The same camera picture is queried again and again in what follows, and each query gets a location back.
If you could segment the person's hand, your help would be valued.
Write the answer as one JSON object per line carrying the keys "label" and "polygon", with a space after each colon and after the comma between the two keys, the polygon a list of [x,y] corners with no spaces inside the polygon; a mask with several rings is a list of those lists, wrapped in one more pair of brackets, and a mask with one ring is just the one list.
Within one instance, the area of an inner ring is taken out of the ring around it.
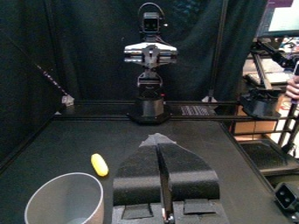
{"label": "person's hand", "polygon": [[286,95],[295,101],[299,101],[299,76],[287,81]]}

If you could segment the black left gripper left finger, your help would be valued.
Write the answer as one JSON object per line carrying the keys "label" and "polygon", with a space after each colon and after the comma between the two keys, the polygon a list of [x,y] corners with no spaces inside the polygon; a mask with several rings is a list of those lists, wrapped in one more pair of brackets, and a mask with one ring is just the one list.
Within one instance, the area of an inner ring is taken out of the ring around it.
{"label": "black left gripper left finger", "polygon": [[117,168],[113,179],[113,205],[157,202],[160,202],[160,173],[155,135],[149,135]]}

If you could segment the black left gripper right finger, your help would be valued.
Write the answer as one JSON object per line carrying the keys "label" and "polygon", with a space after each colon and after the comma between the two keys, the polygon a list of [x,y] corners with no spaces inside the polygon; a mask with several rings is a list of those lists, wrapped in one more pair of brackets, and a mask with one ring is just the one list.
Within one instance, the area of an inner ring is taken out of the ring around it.
{"label": "black left gripper right finger", "polygon": [[219,177],[203,158],[161,134],[155,134],[155,148],[168,198],[217,200]]}

